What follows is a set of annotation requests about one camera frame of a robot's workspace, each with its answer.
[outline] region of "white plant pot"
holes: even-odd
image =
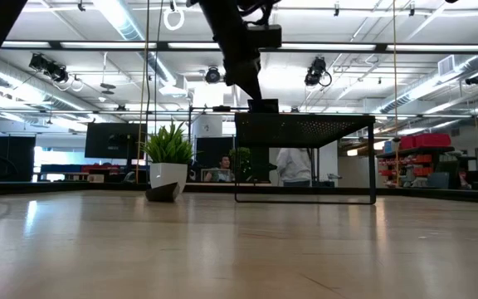
[[[174,195],[175,198],[183,192],[187,177],[187,164],[152,163],[150,165],[150,187],[154,189],[167,184],[178,183],[179,190]]]

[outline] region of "green plant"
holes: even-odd
[[[189,141],[182,139],[183,130],[171,122],[169,130],[162,126],[157,134],[150,134],[147,142],[141,145],[153,163],[187,164],[193,157],[193,147]]]
[[[239,152],[239,160],[237,161],[237,167],[241,170],[239,173],[239,178],[238,180],[244,181],[248,179],[250,176],[252,176],[252,167],[251,167],[251,153],[250,149],[248,148],[239,148],[237,149]],[[230,149],[230,158],[231,158],[231,165],[234,167],[235,165],[235,159],[236,159],[236,150],[235,149]]]

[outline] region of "ceiling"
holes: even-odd
[[[104,15],[94,8],[91,1],[84,1],[85,12],[76,9],[77,0],[30,0],[26,9],[8,35],[8,40],[75,40],[75,41],[118,41],[119,33]],[[153,10],[149,12],[150,41],[200,41],[212,40],[211,30],[200,11],[195,7],[185,11],[185,23],[176,30],[159,25],[161,1],[151,0]],[[334,17],[335,3],[340,12]],[[409,17],[410,4],[418,12]],[[146,1],[127,1],[136,22],[146,23]],[[478,1],[459,1],[444,4],[443,0],[396,1],[403,8],[396,18],[396,42],[414,43],[478,43]],[[283,27],[284,42],[394,42],[393,1],[389,0],[283,0],[277,5],[271,22]],[[459,17],[471,13],[471,17]],[[175,23],[176,16],[171,16]],[[117,105],[126,105],[138,110],[139,103],[148,99],[147,86],[143,86],[143,60],[136,52],[92,51],[27,51],[1,50],[0,61],[45,81],[47,76],[34,72],[28,65],[33,52],[41,52],[49,59],[67,66],[67,70],[82,80],[81,91],[69,88],[66,93],[81,99],[98,110],[113,110]],[[418,79],[437,70],[437,63],[447,55],[398,55],[394,69],[394,56],[388,54],[342,54],[328,53],[321,56],[332,65],[330,72],[333,84],[323,91],[305,88],[307,68],[318,53],[262,53],[262,71],[259,75],[264,98],[277,98],[280,107],[289,110],[297,105],[301,111],[319,112],[329,107],[346,107],[353,112],[368,112],[372,103],[380,103],[394,93],[395,82],[402,91]],[[221,73],[222,55],[218,52],[161,52],[159,58],[174,73],[186,76],[191,89],[205,85],[203,73],[209,66],[217,66]],[[101,82],[117,86],[115,94],[101,101]],[[224,104],[234,105],[231,87],[219,86],[224,90]],[[473,86],[465,86],[473,91]],[[151,103],[154,103],[154,82],[149,85]],[[458,96],[458,82],[432,92],[407,105],[403,113],[422,113],[431,106],[439,105]],[[237,105],[246,104],[247,95],[241,93]],[[188,100],[161,96],[157,93],[160,110],[187,109]],[[137,120],[138,115],[120,115],[121,120]],[[170,115],[162,116],[166,120]],[[182,115],[175,120],[185,119]]]

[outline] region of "mesh table top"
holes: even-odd
[[[373,116],[236,113],[237,146],[320,148],[375,123]]]

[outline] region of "black monitor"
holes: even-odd
[[[141,125],[141,141],[145,141],[147,128]],[[86,133],[86,158],[137,159],[139,140],[138,124],[88,124]]]

